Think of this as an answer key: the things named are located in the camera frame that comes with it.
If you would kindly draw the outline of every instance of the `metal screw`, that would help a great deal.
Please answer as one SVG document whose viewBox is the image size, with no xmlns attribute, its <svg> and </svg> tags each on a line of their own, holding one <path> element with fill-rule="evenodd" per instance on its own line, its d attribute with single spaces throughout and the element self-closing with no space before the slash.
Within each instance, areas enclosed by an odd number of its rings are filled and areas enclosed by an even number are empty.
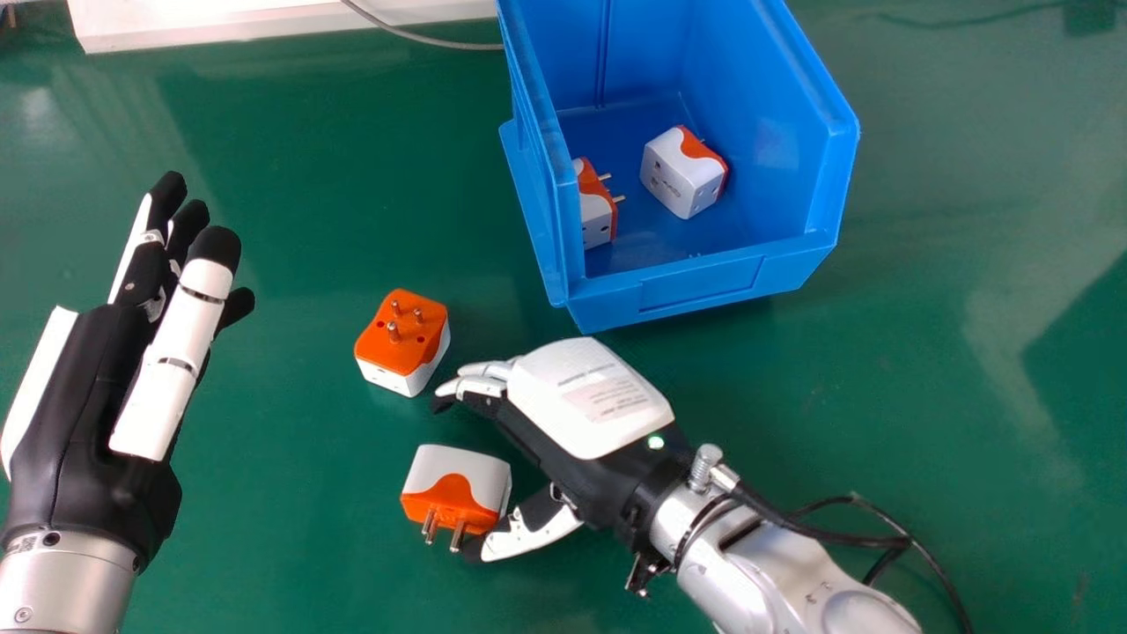
<svg viewBox="0 0 1127 634">
<path fill-rule="evenodd" d="M 712 467 L 719 465 L 722 459 L 724 450 L 719 447 L 711 444 L 701 445 L 689 471 L 689 490 L 696 494 L 708 491 L 708 485 L 712 482 Z"/>
</svg>

